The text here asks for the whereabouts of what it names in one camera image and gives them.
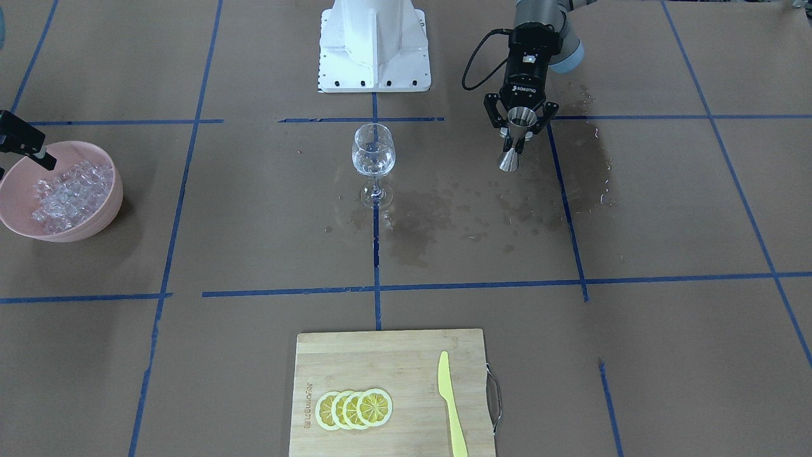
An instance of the lemon slice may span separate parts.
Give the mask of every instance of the lemon slice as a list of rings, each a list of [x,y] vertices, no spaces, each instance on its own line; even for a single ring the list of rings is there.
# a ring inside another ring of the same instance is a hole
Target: lemon slice
[[[350,426],[350,429],[366,430],[369,428],[369,426],[361,422],[361,418],[358,417],[358,403],[363,396],[364,392],[355,392],[344,401],[340,416],[343,422]]]
[[[342,413],[344,411],[344,402],[347,401],[347,397],[354,393],[355,390],[345,390],[344,392],[337,394],[333,399],[333,404],[330,406],[330,417],[340,429],[352,430],[352,427],[343,421]]]
[[[322,395],[316,403],[316,422],[325,430],[338,430],[339,426],[335,424],[331,408],[333,407],[333,400],[339,393],[335,390],[327,392]]]
[[[367,390],[361,395],[356,411],[362,424],[380,427],[392,415],[392,397],[385,390]]]

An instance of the wooden cutting board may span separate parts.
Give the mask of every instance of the wooden cutting board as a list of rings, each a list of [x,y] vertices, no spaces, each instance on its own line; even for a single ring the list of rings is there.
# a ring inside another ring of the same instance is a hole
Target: wooden cutting board
[[[290,457],[452,457],[446,403],[437,389],[443,350],[469,456],[495,457],[480,329],[300,334]],[[372,388],[392,397],[384,425],[328,431],[316,422],[316,402],[324,393]]]

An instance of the black cable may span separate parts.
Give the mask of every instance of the black cable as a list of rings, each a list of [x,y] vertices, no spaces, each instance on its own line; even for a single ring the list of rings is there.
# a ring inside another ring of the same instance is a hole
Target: black cable
[[[468,71],[471,69],[471,63],[473,62],[473,59],[475,57],[477,57],[477,52],[479,52],[479,49],[482,48],[482,45],[485,44],[485,41],[488,41],[488,38],[493,37],[494,35],[510,35],[511,32],[513,32],[513,31],[510,28],[495,28],[494,30],[491,30],[490,32],[488,32],[485,35],[484,38],[482,38],[482,41],[480,41],[479,44],[477,45],[477,49],[473,50],[473,54],[471,54],[471,58],[468,59],[468,65],[465,66],[465,71],[462,73],[462,88],[463,89],[465,89],[465,90],[474,90],[477,87],[485,84],[485,81],[488,81],[490,79],[490,77],[493,76],[494,73],[498,72],[499,69],[508,61],[508,58],[505,58],[505,60],[503,60],[502,63],[500,63],[498,65],[498,67],[494,68],[494,70],[492,72],[490,72],[488,74],[488,76],[485,76],[484,80],[479,81],[473,87],[468,87],[465,84],[465,78],[468,76]]]

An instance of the plastic bowl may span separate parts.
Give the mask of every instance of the plastic bowl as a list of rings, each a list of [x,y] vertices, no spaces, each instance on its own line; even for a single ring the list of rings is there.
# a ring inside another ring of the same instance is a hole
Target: plastic bowl
[[[102,148],[84,141],[61,141],[46,148],[48,154],[57,160],[56,168],[52,172],[32,160],[22,159],[11,167],[6,177],[0,181],[0,220],[12,232],[46,242],[75,242],[101,232],[119,213],[124,196],[119,170],[116,169],[110,156]],[[101,207],[85,222],[64,232],[48,235],[45,233],[45,227],[31,218],[31,213],[40,206],[33,186],[40,179],[48,180],[62,175],[86,159],[91,163],[108,163],[113,167],[115,171],[113,187]]]

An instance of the knife handle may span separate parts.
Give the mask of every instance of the knife handle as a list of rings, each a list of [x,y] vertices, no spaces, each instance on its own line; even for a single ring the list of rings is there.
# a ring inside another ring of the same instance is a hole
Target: knife handle
[[[465,437],[462,434],[460,417],[456,413],[456,404],[451,401],[448,404],[448,424],[451,428],[451,452],[454,457],[468,457],[468,448],[465,446]]]

